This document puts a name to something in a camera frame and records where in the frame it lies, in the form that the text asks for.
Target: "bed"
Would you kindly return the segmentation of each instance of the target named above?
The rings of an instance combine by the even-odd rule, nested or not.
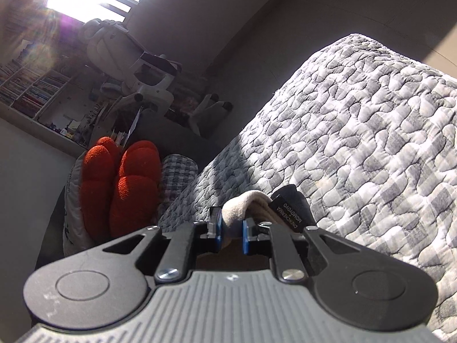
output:
[[[295,184],[318,226],[425,270],[457,342],[457,80],[360,34],[313,54],[173,202],[165,231]]]

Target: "stuffed toy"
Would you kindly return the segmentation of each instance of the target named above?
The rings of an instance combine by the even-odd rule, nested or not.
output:
[[[132,144],[122,158],[108,137],[87,152],[79,194],[86,231],[96,243],[151,223],[159,204],[161,170],[159,152],[149,141]]]

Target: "label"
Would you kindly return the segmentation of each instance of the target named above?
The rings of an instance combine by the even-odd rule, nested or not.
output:
[[[294,232],[303,232],[306,226],[305,221],[281,195],[278,195],[268,205]]]

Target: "beige cloth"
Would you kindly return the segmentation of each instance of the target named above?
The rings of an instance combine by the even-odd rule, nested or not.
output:
[[[227,246],[232,238],[243,236],[243,220],[246,216],[251,216],[256,223],[266,221],[287,227],[268,206],[270,202],[271,199],[266,194],[257,190],[247,191],[228,200],[222,207],[222,247]]]

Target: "book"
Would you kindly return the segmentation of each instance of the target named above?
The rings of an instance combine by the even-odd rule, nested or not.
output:
[[[67,130],[68,131],[72,131],[73,133],[76,132],[79,128],[79,126],[81,125],[81,121],[76,121],[76,120],[73,120],[72,122],[70,122],[70,124],[67,126]]]
[[[30,84],[19,83],[17,81],[10,81],[6,87],[12,91],[19,92],[19,95],[26,91]]]
[[[10,77],[8,73],[6,73],[2,68],[0,68],[0,78],[7,80]]]
[[[11,63],[13,66],[16,66],[18,68],[22,67],[22,65],[16,59],[11,59]]]
[[[8,89],[15,93],[17,96],[20,96],[24,90],[22,90],[20,87],[16,86],[14,83],[9,83],[5,86],[5,89]]]
[[[45,82],[44,80],[38,81],[40,85],[46,86],[47,88],[54,89],[54,90],[59,90],[60,88],[58,86],[54,86],[50,83]]]
[[[33,117],[37,113],[37,108],[19,100],[14,102],[13,108],[17,109],[19,112],[27,115],[28,117]]]
[[[21,101],[21,102],[24,102],[24,103],[27,103],[27,104],[29,104],[29,105],[31,105],[31,107],[32,107],[33,109],[36,108],[36,109],[38,110],[38,109],[41,108],[41,105],[40,105],[40,104],[38,104],[38,103],[32,101],[31,99],[29,99],[29,98],[27,98],[27,97],[21,98],[20,101]]]
[[[17,72],[21,69],[21,65],[15,60],[10,61],[5,67],[10,68],[13,72]]]
[[[70,77],[63,75],[60,72],[57,72],[56,70],[52,70],[51,73],[49,74],[49,77],[51,77],[51,79],[54,79],[56,81],[60,81],[63,83],[70,81]]]
[[[30,88],[27,92],[30,94],[33,94],[34,96],[36,96],[40,99],[43,99],[44,102],[47,102],[51,98],[49,95],[45,96],[45,95],[43,95],[43,93],[35,91],[34,88]]]
[[[7,64],[6,66],[3,67],[4,69],[6,68],[8,71],[11,73],[16,73],[19,71],[21,68],[19,66],[14,66],[11,63]]]
[[[46,102],[44,100],[39,99],[30,93],[25,93],[23,98],[27,98],[27,99],[31,100],[32,102],[36,103],[39,107],[42,107],[43,105],[46,104]]]
[[[10,98],[4,96],[1,92],[0,92],[0,101],[2,103],[5,103],[6,105],[10,105],[13,102]]]
[[[37,74],[36,74],[35,72],[33,72],[30,68],[27,68],[27,67],[26,67],[26,68],[22,68],[22,71],[23,71],[24,73],[28,73],[28,74],[33,75],[33,76],[36,76],[36,75],[37,75]]]
[[[11,90],[7,89],[6,87],[3,87],[2,89],[2,92],[5,93],[6,95],[8,95],[9,97],[11,97],[12,99],[17,99],[18,95],[14,92],[12,92]]]
[[[116,137],[116,140],[115,140],[115,143],[116,143],[117,146],[121,144],[123,136],[124,136],[124,132],[121,132],[121,133],[117,134],[117,137]]]
[[[35,87],[40,89],[41,91],[44,91],[45,93],[48,93],[49,95],[54,95],[54,93],[56,92],[56,90],[49,89],[46,86],[44,86],[43,84],[41,84],[41,83],[36,83]]]
[[[60,89],[60,88],[63,86],[63,84],[65,84],[65,83],[61,83],[61,82],[59,82],[59,81],[56,81],[56,80],[54,80],[54,79],[51,79],[50,77],[47,77],[47,78],[43,79],[42,81],[43,81],[45,84],[47,84],[47,85],[49,85],[49,86],[55,86],[55,87],[57,87],[58,89]]]
[[[2,67],[2,70],[6,73],[8,77],[10,77],[14,73],[14,71],[10,70],[10,68],[8,68],[7,66]]]
[[[49,95],[48,93],[45,93],[44,91],[41,91],[39,88],[36,88],[34,86],[32,86],[29,91],[31,93],[33,93],[34,95],[44,99],[44,100],[49,100],[51,99],[51,95]]]
[[[21,86],[29,86],[29,85],[31,85],[33,83],[33,81],[25,79],[24,77],[16,77],[11,82],[14,82],[14,83],[16,83],[18,85],[21,85]]]
[[[27,81],[27,82],[29,82],[29,83],[33,83],[33,82],[35,82],[36,80],[38,80],[38,77],[37,77],[37,76],[31,76],[31,75],[29,75],[28,73],[23,73],[23,74],[21,75],[20,78],[21,78],[21,80]]]

